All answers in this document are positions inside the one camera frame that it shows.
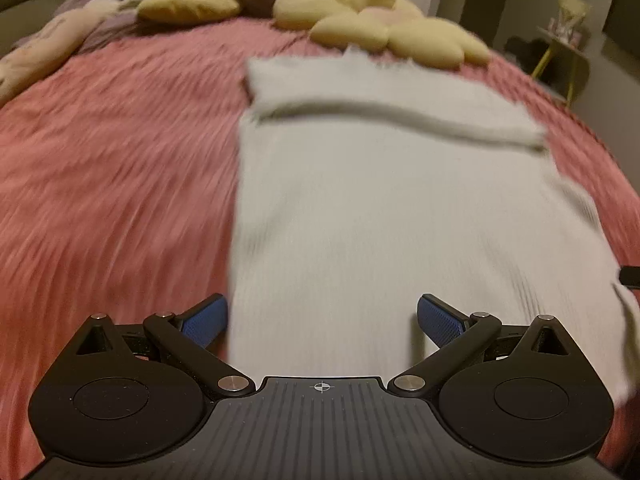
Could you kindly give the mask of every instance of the pink blanket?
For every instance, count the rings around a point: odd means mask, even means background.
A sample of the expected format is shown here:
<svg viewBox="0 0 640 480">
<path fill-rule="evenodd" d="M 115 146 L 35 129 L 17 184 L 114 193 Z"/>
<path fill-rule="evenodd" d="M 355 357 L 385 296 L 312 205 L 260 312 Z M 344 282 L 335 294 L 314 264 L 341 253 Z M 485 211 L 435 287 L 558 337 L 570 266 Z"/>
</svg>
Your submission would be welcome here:
<svg viewBox="0 0 640 480">
<path fill-rule="evenodd" d="M 0 478 L 38 463 L 30 394 L 89 314 L 140 322 L 226 291 L 244 61 L 325 53 L 239 19 L 75 57 L 0 110 Z M 499 58 L 462 73 L 548 124 L 620 262 L 640 264 L 640 199 L 594 135 Z M 617 411 L 606 463 L 638 437 L 638 402 Z"/>
</svg>

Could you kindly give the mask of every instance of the black device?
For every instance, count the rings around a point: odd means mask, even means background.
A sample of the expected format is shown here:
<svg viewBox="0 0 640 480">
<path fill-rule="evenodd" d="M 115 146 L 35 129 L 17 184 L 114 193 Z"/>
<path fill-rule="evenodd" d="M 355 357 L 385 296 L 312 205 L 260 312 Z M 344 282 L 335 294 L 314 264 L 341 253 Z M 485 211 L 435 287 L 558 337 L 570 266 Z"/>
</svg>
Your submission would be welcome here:
<svg viewBox="0 0 640 480">
<path fill-rule="evenodd" d="M 557 319 L 503 326 L 429 294 L 417 318 L 440 349 L 386 388 L 268 377 L 256 390 L 205 348 L 226 327 L 220 295 L 142 325 L 94 314 L 31 397 L 46 458 L 27 478 L 615 478 L 594 458 L 611 399 Z"/>
<path fill-rule="evenodd" d="M 640 0 L 612 0 L 603 32 L 623 50 L 640 57 Z"/>
<path fill-rule="evenodd" d="M 640 267 L 622 267 L 619 280 L 622 285 L 631 290 L 640 290 Z"/>
</svg>

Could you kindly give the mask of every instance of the stuffed toy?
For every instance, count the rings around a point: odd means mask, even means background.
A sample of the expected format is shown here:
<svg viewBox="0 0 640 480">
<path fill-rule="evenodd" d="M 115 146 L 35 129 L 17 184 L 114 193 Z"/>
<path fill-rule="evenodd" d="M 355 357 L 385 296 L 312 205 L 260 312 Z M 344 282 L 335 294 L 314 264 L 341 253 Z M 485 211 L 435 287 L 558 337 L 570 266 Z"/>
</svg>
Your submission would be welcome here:
<svg viewBox="0 0 640 480">
<path fill-rule="evenodd" d="M 0 59 L 0 108 L 35 82 L 55 72 L 103 20 L 132 1 L 90 0 L 57 15 L 24 45 Z"/>
<path fill-rule="evenodd" d="M 334 48 L 355 44 L 369 52 L 389 48 L 396 56 L 434 68 L 462 62 L 486 65 L 491 51 L 457 23 L 425 18 L 409 0 L 276 0 L 275 25 L 309 30 L 316 43 Z"/>
</svg>

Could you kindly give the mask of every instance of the decorative item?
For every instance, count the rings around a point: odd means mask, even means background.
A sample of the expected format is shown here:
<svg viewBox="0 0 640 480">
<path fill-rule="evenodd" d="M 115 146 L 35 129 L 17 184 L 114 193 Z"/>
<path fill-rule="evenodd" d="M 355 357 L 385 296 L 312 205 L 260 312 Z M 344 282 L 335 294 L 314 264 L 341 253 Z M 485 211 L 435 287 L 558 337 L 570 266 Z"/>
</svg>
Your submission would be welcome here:
<svg viewBox="0 0 640 480">
<path fill-rule="evenodd" d="M 580 42 L 582 41 L 582 33 L 574 30 L 574 33 L 571 35 L 571 41 L 569 44 L 574 48 L 580 48 Z"/>
<path fill-rule="evenodd" d="M 558 5 L 560 10 L 556 36 L 561 41 L 569 43 L 575 27 L 584 21 L 591 10 L 591 5 L 582 0 L 558 0 Z"/>
</svg>

